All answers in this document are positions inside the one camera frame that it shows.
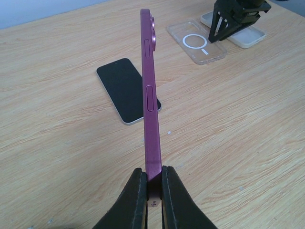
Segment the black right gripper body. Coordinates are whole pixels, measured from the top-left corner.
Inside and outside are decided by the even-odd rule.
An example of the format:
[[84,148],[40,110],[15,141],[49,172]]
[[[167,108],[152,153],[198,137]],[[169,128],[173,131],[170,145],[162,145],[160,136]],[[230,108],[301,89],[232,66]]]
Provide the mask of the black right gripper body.
[[218,23],[222,18],[228,24],[256,22],[260,18],[259,12],[267,13],[270,9],[271,5],[265,0],[217,0],[213,21]]

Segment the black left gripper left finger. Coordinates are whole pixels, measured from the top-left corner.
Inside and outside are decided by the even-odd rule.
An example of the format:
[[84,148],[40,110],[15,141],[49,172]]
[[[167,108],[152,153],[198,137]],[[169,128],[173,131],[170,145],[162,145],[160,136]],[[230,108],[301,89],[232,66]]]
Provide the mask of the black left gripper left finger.
[[136,168],[107,213],[94,225],[95,229],[146,229],[146,173]]

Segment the phone with black screen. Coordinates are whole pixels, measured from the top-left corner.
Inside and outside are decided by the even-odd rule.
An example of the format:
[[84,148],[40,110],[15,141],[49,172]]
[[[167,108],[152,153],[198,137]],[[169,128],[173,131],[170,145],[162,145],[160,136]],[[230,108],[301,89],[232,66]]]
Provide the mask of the phone with black screen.
[[129,59],[101,66],[97,74],[124,123],[143,118],[142,77]]

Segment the pink phone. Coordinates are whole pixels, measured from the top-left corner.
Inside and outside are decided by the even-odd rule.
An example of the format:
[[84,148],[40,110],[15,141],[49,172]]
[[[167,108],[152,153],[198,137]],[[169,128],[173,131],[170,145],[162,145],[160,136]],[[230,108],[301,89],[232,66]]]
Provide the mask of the pink phone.
[[142,93],[145,170],[149,206],[156,206],[161,200],[162,159],[158,122],[158,101],[154,71],[153,52],[156,46],[154,17],[149,9],[140,10],[142,48]]

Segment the clear magsafe phone case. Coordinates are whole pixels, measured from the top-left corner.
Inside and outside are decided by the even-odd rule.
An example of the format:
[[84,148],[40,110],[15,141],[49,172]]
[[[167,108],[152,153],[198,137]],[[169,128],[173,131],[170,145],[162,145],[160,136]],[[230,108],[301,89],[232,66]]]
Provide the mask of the clear magsafe phone case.
[[169,25],[167,31],[195,64],[212,63],[227,54],[219,42],[208,40],[210,29],[194,19]]

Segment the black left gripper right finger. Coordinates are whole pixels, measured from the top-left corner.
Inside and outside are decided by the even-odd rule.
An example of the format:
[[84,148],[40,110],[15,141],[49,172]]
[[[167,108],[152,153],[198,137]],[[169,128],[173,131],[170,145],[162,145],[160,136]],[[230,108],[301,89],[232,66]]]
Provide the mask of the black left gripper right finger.
[[195,204],[172,166],[162,167],[162,228],[217,228]]

